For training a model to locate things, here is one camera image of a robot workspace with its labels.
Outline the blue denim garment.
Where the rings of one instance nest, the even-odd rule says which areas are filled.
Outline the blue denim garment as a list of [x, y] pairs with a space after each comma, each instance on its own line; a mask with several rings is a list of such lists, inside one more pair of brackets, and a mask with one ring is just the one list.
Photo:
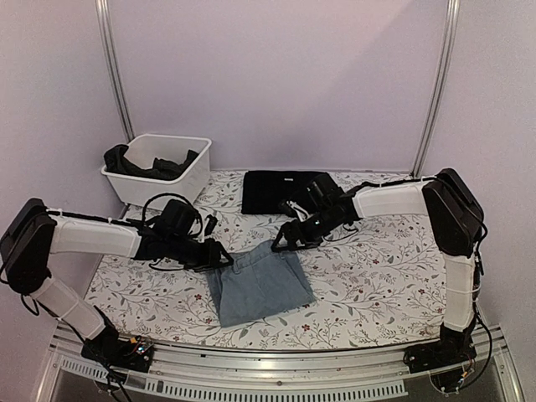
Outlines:
[[221, 327], [275, 316], [316, 300], [296, 252], [274, 252], [265, 241], [231, 257], [233, 265], [206, 274]]

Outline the black t-shirt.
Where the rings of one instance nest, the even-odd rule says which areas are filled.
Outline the black t-shirt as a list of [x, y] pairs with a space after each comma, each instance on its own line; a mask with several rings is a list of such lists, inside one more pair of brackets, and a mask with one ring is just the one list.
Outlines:
[[246, 172], [243, 179], [241, 213], [283, 214], [281, 205], [290, 199], [312, 214], [317, 211], [317, 207], [305, 188], [314, 178], [322, 175], [327, 173], [273, 170]]

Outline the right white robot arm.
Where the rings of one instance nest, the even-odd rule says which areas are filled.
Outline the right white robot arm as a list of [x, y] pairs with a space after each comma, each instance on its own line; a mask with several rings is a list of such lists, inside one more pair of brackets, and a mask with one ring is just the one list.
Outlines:
[[430, 221], [435, 244], [446, 269], [444, 328], [466, 331], [476, 320], [474, 303], [482, 273], [480, 245], [487, 235], [484, 212], [461, 176], [453, 168], [436, 175], [388, 183], [363, 182], [343, 190], [332, 177], [315, 177], [300, 193], [313, 204], [305, 219], [295, 198], [282, 205], [293, 216], [284, 223], [271, 245], [274, 252], [307, 250], [344, 224], [387, 215], [423, 215]]

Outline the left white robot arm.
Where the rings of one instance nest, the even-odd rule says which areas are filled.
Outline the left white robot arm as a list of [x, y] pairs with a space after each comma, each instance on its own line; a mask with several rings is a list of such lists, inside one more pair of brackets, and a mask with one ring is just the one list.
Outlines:
[[106, 363], [124, 357], [114, 324], [62, 280], [56, 262], [83, 263], [91, 256], [136, 261], [174, 260], [191, 271], [210, 271], [234, 260], [209, 237], [214, 219], [203, 219], [192, 204], [171, 199], [164, 210], [140, 219], [111, 219], [52, 209], [29, 199], [1, 237], [3, 282], [56, 320], [74, 329]]

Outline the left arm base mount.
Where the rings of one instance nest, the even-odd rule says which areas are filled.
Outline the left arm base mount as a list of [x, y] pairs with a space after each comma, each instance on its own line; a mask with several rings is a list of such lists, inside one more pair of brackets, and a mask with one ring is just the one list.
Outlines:
[[107, 323], [94, 339], [84, 341], [81, 356], [106, 367], [147, 373], [154, 355], [153, 346], [151, 339], [139, 335], [122, 339], [116, 328]]

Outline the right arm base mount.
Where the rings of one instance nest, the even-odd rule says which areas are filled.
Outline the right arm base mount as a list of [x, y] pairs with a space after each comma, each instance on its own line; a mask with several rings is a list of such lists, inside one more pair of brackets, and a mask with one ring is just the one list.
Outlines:
[[441, 324], [440, 338], [434, 342], [407, 347], [404, 350], [403, 363], [413, 374], [474, 359], [477, 356], [472, 341], [475, 326], [475, 319], [461, 332]]

